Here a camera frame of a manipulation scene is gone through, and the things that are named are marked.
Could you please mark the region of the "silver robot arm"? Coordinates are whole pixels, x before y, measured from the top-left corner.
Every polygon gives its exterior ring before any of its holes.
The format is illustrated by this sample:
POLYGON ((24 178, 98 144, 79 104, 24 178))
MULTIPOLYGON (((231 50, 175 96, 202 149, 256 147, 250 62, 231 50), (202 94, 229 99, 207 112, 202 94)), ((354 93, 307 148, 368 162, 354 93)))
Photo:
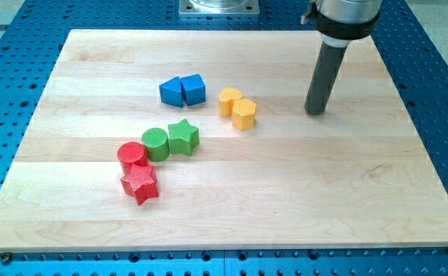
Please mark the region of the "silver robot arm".
POLYGON ((346 48, 352 41, 370 36, 380 18, 381 0, 311 0, 300 24, 315 22, 324 44, 346 48))

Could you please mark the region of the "silver robot base mount plate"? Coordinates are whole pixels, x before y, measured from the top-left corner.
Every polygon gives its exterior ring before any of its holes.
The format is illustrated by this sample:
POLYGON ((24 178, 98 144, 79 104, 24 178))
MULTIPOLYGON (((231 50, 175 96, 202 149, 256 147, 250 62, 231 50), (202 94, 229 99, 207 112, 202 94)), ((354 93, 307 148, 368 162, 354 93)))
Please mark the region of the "silver robot base mount plate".
POLYGON ((257 15, 258 0, 179 0, 180 15, 257 15))

